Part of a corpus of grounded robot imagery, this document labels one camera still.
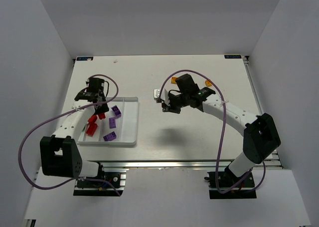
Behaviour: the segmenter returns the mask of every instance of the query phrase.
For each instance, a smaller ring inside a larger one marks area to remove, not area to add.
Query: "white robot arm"
[[[154,98],[161,103],[163,112],[180,113],[181,107],[191,106],[224,119],[223,102],[212,89],[199,89],[189,74],[177,78],[180,94],[174,95],[164,90],[163,99],[159,90],[154,90]],[[264,113],[259,116],[226,103],[226,123],[237,130],[243,137],[243,152],[225,169],[232,179],[237,180],[256,164],[260,164],[280,144],[280,138],[273,118]]]
[[[76,112],[69,114],[50,137],[44,136],[41,139],[41,162],[45,175],[77,179],[79,177],[98,177],[99,173],[103,174],[98,163],[81,158],[76,145],[88,119],[92,115],[104,118],[104,113],[109,111],[107,104],[81,108],[88,104],[106,101],[103,91],[104,80],[91,77],[87,81],[87,87],[75,97],[72,109],[76,109]]]

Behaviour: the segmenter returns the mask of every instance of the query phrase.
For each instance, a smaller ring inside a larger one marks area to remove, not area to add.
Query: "white wall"
[[[319,0],[280,0],[250,57],[264,111],[281,136],[313,226],[319,226]]]
[[[0,226],[18,227],[31,191],[18,147],[29,129],[59,112],[72,60],[40,0],[0,0],[0,20]],[[47,125],[26,143],[23,163],[32,178],[40,138],[50,131]]]
[[[279,0],[41,0],[72,57],[250,54]]]

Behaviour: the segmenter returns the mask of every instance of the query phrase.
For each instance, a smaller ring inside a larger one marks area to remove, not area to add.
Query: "cable tie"
[[[221,104],[224,104],[224,103],[226,104],[227,102],[229,102],[229,100],[225,100],[225,101],[221,100],[220,102],[221,102]]]

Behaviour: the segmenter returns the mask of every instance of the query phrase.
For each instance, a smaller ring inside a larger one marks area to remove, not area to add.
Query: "white table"
[[[113,78],[119,96],[137,96],[140,102],[138,140],[133,147],[79,146],[83,159],[95,161],[214,160],[222,122],[191,107],[181,114],[162,113],[153,100],[153,89],[180,69],[192,69],[209,77],[225,99],[238,107],[258,113],[256,101],[242,59],[223,55],[100,56],[92,61],[76,61],[63,106],[70,110],[74,97],[93,74]],[[192,74],[199,87],[204,79]],[[177,86],[168,84],[167,89]],[[110,85],[109,97],[115,94]],[[235,159],[242,151],[242,136],[226,127],[221,159]]]

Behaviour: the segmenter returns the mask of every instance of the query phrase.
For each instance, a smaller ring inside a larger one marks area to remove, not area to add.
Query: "plastic tray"
[[[115,117],[111,107],[117,105],[122,115],[116,118],[116,128],[110,129],[109,118]],[[108,103],[110,111],[105,113],[106,118],[95,122],[98,124],[94,135],[88,136],[85,134],[88,125],[81,133],[78,144],[80,145],[105,145],[116,146],[125,145],[133,146],[137,141],[138,133],[138,118],[139,118],[139,99],[137,97],[116,97],[113,101]],[[117,138],[113,141],[104,141],[103,136],[115,132]]]

